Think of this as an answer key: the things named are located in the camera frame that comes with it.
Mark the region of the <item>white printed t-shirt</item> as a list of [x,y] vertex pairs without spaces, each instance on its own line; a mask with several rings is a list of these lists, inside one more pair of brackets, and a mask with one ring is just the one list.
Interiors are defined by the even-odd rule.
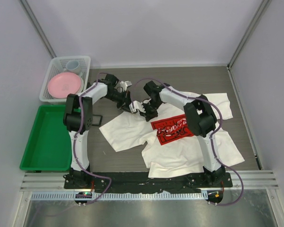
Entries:
[[169,178],[203,172],[203,155],[197,137],[187,127],[184,111],[161,104],[158,117],[147,122],[137,114],[123,112],[100,127],[115,150],[145,145],[142,157],[149,178]]

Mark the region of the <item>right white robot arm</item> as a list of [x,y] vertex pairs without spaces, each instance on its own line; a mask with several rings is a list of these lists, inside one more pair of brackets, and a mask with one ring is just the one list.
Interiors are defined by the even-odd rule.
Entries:
[[215,133],[220,128],[216,128],[217,117],[213,109],[216,109],[222,119],[220,110],[204,95],[188,96],[165,83],[156,85],[155,82],[150,81],[143,89],[150,100],[142,104],[143,111],[140,115],[146,121],[158,117],[157,109],[163,103],[171,104],[184,111],[188,129],[197,136],[203,155],[204,182],[210,187],[219,184],[226,171],[218,157]]

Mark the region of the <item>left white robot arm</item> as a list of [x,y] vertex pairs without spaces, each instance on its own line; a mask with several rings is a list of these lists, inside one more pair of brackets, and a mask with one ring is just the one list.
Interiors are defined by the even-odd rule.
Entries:
[[88,159],[87,139],[93,126],[93,105],[106,98],[117,104],[117,108],[130,111],[130,81],[120,81],[113,74],[105,74],[104,79],[97,79],[86,90],[78,94],[69,94],[63,116],[71,139],[72,160],[69,173],[64,176],[67,188],[88,188],[93,178]]

